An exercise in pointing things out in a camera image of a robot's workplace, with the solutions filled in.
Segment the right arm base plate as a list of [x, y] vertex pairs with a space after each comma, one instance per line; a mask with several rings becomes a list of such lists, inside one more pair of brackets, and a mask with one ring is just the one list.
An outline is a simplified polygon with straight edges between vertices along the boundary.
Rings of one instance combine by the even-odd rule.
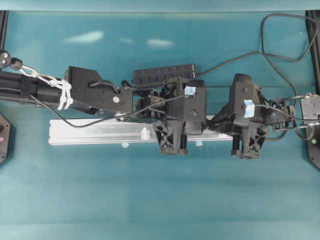
[[320, 169], [320, 130], [314, 129], [312, 138], [306, 141], [307, 159], [318, 170]]

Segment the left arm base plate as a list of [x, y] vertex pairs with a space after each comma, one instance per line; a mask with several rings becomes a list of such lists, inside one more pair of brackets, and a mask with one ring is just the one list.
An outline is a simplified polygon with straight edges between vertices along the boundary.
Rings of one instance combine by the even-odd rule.
[[13, 155], [16, 128], [0, 114], [0, 165], [4, 165]]

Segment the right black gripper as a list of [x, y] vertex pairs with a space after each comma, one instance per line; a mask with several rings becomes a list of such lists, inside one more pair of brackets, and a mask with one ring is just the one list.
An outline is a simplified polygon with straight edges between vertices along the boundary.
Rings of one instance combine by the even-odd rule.
[[247, 127], [232, 126], [233, 140], [231, 155], [242, 159], [256, 159], [260, 156], [261, 148], [269, 134], [269, 127], [274, 131], [283, 131], [294, 122], [296, 110], [293, 105], [287, 105], [285, 101], [274, 100], [267, 105], [260, 88], [258, 94], [263, 103], [254, 104], [251, 100], [245, 100], [245, 117], [254, 116], [254, 110], [262, 110], [262, 122], [250, 121]]

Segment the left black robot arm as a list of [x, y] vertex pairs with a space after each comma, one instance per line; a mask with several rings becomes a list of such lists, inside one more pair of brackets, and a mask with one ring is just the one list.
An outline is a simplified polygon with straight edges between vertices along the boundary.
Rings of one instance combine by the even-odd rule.
[[142, 78], [142, 84], [121, 87], [101, 78], [95, 70], [70, 66], [64, 78], [38, 73], [6, 50], [0, 52], [0, 67], [12, 72], [0, 75], [0, 97], [21, 104], [40, 105], [58, 114], [74, 109], [102, 121], [152, 124], [160, 151], [168, 155], [186, 155], [188, 137], [185, 120], [176, 115], [189, 96], [189, 79], [176, 72]]

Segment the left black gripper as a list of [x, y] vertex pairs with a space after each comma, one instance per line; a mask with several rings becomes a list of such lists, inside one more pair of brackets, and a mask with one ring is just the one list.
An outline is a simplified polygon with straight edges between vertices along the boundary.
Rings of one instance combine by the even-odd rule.
[[155, 138], [160, 152], [167, 155], [187, 155], [188, 137], [184, 133], [186, 122], [181, 117], [174, 116], [169, 110], [182, 106], [184, 100], [190, 96], [185, 95], [185, 87], [190, 82], [185, 77], [172, 77], [164, 80], [161, 89], [155, 87], [137, 88], [124, 80], [121, 85], [131, 90], [133, 95], [140, 98], [134, 103], [134, 113], [121, 117], [121, 122], [152, 124]]

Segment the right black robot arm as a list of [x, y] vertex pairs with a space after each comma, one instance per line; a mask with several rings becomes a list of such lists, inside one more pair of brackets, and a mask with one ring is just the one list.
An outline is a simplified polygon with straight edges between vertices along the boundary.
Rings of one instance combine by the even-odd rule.
[[269, 134], [297, 129], [297, 122], [313, 129], [320, 124], [320, 97], [314, 94], [296, 96], [300, 102], [301, 117], [296, 116], [294, 106], [287, 105], [288, 98], [267, 101], [261, 88], [252, 82], [234, 82], [229, 90], [227, 119], [231, 124], [234, 157], [256, 159]]

